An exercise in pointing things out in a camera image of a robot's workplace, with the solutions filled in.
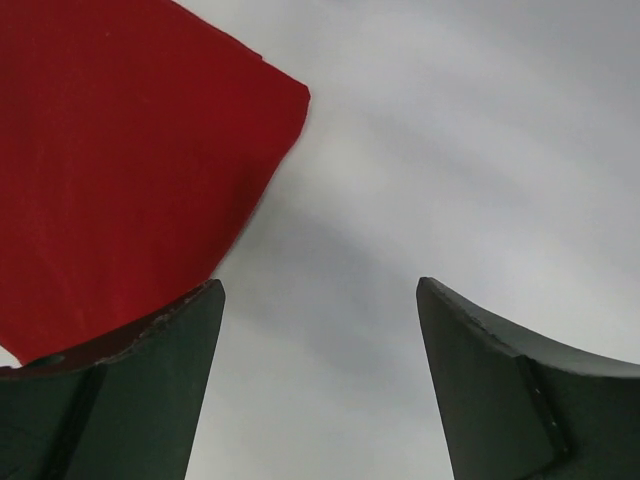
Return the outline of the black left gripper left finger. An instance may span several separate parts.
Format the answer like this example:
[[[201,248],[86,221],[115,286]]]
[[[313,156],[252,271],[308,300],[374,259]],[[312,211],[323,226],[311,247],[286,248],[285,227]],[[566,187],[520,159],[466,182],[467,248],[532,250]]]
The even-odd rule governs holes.
[[[208,280],[86,343],[2,368],[2,478],[185,478],[224,303]]]

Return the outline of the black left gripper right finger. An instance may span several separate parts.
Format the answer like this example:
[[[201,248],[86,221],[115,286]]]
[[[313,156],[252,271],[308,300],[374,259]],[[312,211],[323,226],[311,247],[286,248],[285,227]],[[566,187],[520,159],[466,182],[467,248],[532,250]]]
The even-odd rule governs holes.
[[[639,368],[489,312],[433,278],[416,291],[457,480],[636,480]]]

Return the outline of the dark red t shirt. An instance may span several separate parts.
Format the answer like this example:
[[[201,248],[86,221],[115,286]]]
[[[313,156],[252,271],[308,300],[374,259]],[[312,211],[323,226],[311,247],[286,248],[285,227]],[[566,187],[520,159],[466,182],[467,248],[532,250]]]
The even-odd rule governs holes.
[[[172,1],[1,5],[1,343],[29,363],[216,268],[310,93]]]

